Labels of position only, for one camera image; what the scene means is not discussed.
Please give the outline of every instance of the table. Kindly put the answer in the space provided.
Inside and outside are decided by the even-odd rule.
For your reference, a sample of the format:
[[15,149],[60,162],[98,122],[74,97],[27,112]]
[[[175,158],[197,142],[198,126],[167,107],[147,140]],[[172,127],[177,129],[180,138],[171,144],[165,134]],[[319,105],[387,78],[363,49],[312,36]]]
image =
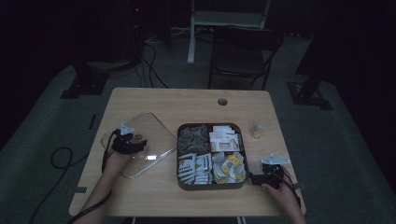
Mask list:
[[195,0],[191,0],[191,32],[188,64],[195,58],[195,25],[224,26],[235,25],[243,27],[263,28],[267,18],[271,0],[265,1],[262,13],[218,12],[195,10]]
[[[224,98],[227,105],[219,105]],[[116,88],[108,101],[97,135],[93,141],[79,187],[86,193],[75,193],[69,212],[78,213],[101,175],[104,133],[123,121],[150,111],[177,136],[184,123],[231,122],[239,126],[247,154],[249,170],[261,173],[259,159],[270,153],[289,158],[271,97],[266,91],[224,91],[184,89]],[[271,120],[265,136],[255,139],[248,134],[249,121],[256,114]],[[113,189],[109,216],[115,217],[249,217],[279,216],[282,211],[271,195],[249,181],[241,189],[186,191],[177,184],[177,154],[170,154],[137,179],[121,175]],[[293,182],[297,182],[291,164],[285,165]],[[302,210],[305,213],[301,192]]]

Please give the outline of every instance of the clear cup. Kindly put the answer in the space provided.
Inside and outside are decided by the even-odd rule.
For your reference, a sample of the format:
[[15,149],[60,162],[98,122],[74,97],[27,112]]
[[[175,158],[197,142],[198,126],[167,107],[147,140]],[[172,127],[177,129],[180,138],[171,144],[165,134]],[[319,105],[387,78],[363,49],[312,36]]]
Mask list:
[[268,130],[271,125],[271,120],[265,115],[256,115],[252,119],[249,132],[254,138],[260,138]]

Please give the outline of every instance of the gray carpet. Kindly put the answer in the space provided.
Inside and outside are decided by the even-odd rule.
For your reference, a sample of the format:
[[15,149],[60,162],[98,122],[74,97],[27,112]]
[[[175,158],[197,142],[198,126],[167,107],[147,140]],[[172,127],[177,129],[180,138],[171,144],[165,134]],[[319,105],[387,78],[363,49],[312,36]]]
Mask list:
[[[189,39],[174,38],[172,48],[151,43],[157,57],[154,68],[169,88],[206,89],[211,45],[197,41],[195,64],[188,65]],[[308,223],[396,223],[396,198],[380,173],[361,134],[349,116],[337,90],[328,83],[319,89],[333,110],[317,106],[295,105],[286,82],[304,82],[295,75],[309,40],[286,37],[275,56],[266,90],[272,95],[298,179],[303,190]],[[145,47],[150,62],[153,51]],[[93,63],[106,68],[114,66]],[[111,91],[116,87],[149,85],[149,70],[112,73],[99,96],[82,95],[77,100],[60,99],[75,77],[71,66],[48,85],[29,116],[0,154],[0,223],[27,223],[40,201],[51,190],[63,170],[50,164],[58,147],[70,147],[73,161],[87,154],[96,135]],[[155,88],[163,85],[153,75]],[[250,80],[216,77],[213,89],[258,90]],[[91,126],[92,116],[96,119]],[[62,150],[54,161],[64,166],[69,158]],[[34,223],[65,223],[68,207],[85,161],[70,168],[58,188],[43,203]],[[124,217],[110,217],[108,223],[122,223]],[[236,223],[232,218],[138,218],[136,223]],[[247,217],[247,223],[289,223],[285,217]]]

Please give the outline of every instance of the wooden tabletop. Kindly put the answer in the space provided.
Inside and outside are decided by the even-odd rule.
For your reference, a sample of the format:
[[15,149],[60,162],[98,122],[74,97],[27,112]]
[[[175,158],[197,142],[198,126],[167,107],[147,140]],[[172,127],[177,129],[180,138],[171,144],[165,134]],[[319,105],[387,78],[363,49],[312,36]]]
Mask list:
[[[227,100],[219,105],[218,99]],[[116,88],[108,101],[99,130],[69,212],[76,215],[101,175],[101,137],[141,112],[152,112],[174,135],[184,123],[234,123],[240,129],[249,171],[262,174],[260,159],[274,153],[289,158],[271,97],[266,91]],[[271,120],[264,136],[253,138],[248,128],[254,116]],[[109,216],[116,217],[249,217],[278,216],[282,211],[265,190],[247,181],[241,189],[186,191],[177,184],[177,154],[170,154],[136,179],[120,175],[110,199]],[[291,164],[285,165],[297,182]],[[302,210],[305,213],[301,192]]]

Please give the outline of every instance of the box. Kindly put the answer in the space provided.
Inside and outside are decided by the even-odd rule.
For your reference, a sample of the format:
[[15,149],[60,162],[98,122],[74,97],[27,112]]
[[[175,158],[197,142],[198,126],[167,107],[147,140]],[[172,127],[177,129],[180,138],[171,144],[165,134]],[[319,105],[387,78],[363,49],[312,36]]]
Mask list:
[[[221,148],[219,148],[219,144],[217,144],[216,148],[219,151],[213,151],[215,150],[214,147],[216,146],[216,143],[211,143],[211,138],[209,137],[209,135],[214,136],[215,133],[222,133],[223,128],[226,129],[225,127],[230,127],[234,134],[230,134],[228,131],[227,132],[227,136],[229,138],[227,139],[231,139],[231,142],[229,145],[221,143]],[[189,145],[192,147],[187,147],[187,142],[188,141],[197,141],[198,145]],[[181,175],[183,175],[183,172],[186,172],[184,174],[189,174],[188,171],[190,168],[188,163],[185,161],[187,160],[188,162],[192,162],[192,157],[191,157],[191,150],[193,150],[192,153],[194,153],[196,155],[196,157],[203,157],[203,155],[206,155],[208,153],[210,153],[211,157],[214,157],[216,155],[218,155],[219,153],[224,153],[225,158],[223,158],[225,161],[224,162],[220,162],[220,163],[214,163],[212,160],[210,160],[210,162],[212,162],[211,164],[211,170],[208,171],[212,176],[213,176],[213,181],[211,181],[211,184],[186,184],[186,178],[188,178],[187,175],[184,175],[184,177],[180,177]],[[238,164],[238,160],[235,158],[238,158],[242,156],[242,159],[240,161],[243,161],[242,163],[239,162]],[[225,177],[216,175],[218,173],[222,173],[219,172],[219,165],[221,165],[221,170],[224,168],[225,171],[227,171],[226,165],[227,164],[229,167],[229,175],[227,174]],[[238,178],[232,178],[230,177],[230,175],[233,175],[233,177],[235,177],[236,172],[240,172],[242,170],[245,170],[245,176],[242,179],[238,179]],[[178,130],[177,130],[177,183],[179,184],[179,186],[184,189],[184,190],[212,190],[212,189],[239,189],[242,188],[242,186],[245,184],[246,180],[248,179],[248,160],[247,160],[247,156],[246,156],[246,151],[245,151],[245,147],[243,144],[243,139],[242,139],[242,134],[241,134],[241,130],[239,129],[239,127],[233,123],[186,123],[181,125]],[[227,183],[218,183],[218,182],[222,182],[224,179],[227,179]]]

